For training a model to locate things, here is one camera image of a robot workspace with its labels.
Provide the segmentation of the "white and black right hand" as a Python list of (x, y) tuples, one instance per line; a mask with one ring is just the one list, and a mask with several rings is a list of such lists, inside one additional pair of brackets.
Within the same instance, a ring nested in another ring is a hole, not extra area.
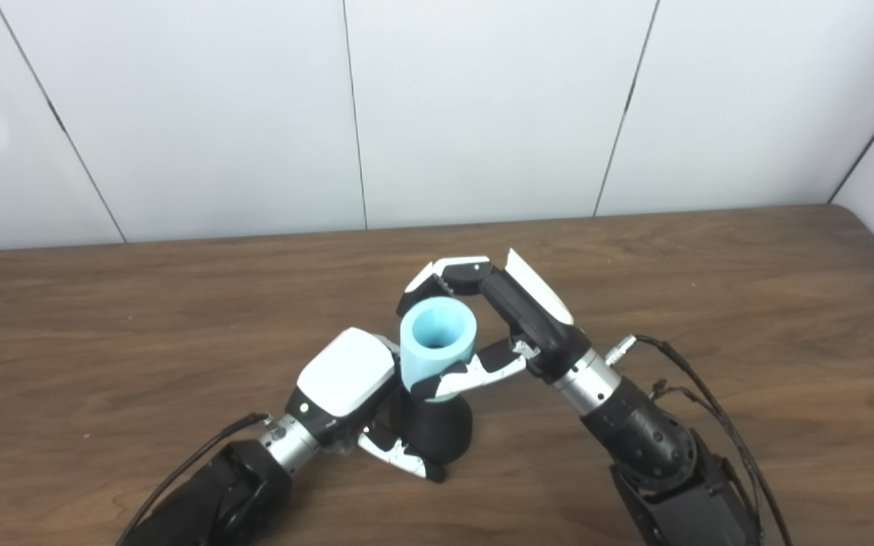
[(527, 367), (548, 383), (561, 379), (592, 349), (571, 312), (551, 287), (509, 249), (499, 268), (488, 256), (428, 262), (407, 284), (396, 313), (436, 297), (482, 295), (508, 326), (508, 336), (472, 356), (455, 357), (445, 371), (414, 381), (412, 400), (441, 400), (510, 378)]

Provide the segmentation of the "white and black left hand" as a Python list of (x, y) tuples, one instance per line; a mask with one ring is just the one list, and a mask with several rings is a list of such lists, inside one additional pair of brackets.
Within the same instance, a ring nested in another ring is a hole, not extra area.
[(446, 472), (440, 464), (377, 421), (400, 388), (398, 347), (382, 336), (347, 328), (301, 371), (266, 448), (289, 474), (317, 453), (360, 448), (396, 469), (442, 483)]

